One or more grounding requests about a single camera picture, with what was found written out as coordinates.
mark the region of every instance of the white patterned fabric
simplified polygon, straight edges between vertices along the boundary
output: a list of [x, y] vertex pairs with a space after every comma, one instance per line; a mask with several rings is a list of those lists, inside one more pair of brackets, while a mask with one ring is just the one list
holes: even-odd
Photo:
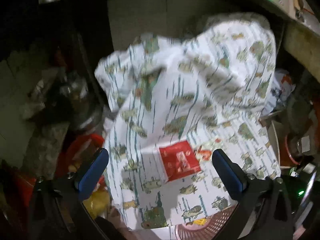
[[203, 33], [182, 43], [146, 35], [100, 60], [95, 76], [119, 110], [105, 138], [104, 175], [129, 228], [186, 223], [233, 203], [211, 160], [200, 161], [196, 176], [164, 183], [159, 147], [187, 140], [195, 150], [222, 148], [245, 172], [280, 175], [256, 119], [275, 63], [269, 23], [252, 13], [210, 17]]

